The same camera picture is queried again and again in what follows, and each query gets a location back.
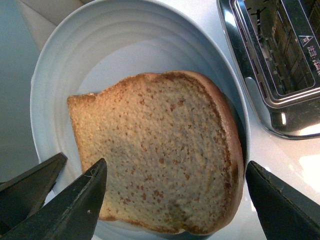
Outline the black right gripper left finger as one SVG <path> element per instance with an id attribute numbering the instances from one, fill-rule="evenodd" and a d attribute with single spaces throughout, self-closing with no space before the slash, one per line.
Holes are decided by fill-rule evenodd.
<path id="1" fill-rule="evenodd" d="M 107 163 L 101 158 L 3 240 L 90 240 L 102 207 Z"/>

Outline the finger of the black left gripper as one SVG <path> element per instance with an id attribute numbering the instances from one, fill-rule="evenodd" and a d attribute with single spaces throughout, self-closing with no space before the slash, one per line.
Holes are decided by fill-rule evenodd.
<path id="1" fill-rule="evenodd" d="M 13 179 L 0 184 L 0 226 L 13 228 L 36 213 L 67 162 L 58 153 Z"/>

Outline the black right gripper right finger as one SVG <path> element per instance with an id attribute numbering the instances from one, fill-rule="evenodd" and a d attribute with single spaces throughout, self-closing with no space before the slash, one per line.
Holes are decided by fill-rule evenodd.
<path id="1" fill-rule="evenodd" d="M 320 205 L 254 161 L 247 164 L 249 195 L 268 240 L 318 240 Z"/>

